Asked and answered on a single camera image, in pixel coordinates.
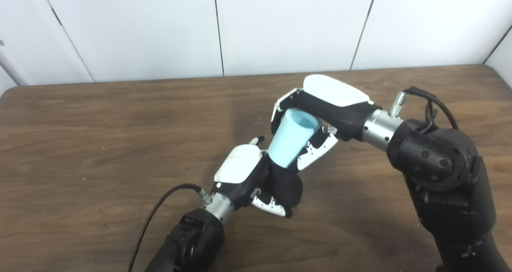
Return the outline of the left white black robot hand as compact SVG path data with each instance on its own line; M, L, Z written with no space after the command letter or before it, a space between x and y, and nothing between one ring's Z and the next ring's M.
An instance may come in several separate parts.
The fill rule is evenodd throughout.
M276 169L267 151L258 146L263 141L258 136L234 147L214 175L211 201L204 209L223 224L233 212L250 205L279 217L292 216L272 187Z

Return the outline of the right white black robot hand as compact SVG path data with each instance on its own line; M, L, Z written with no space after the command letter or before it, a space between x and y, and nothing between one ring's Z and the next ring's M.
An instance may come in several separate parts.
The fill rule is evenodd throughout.
M366 121L382 110L361 90L322 74L304 79L274 104L268 153L274 164L304 170L338 141L362 141Z

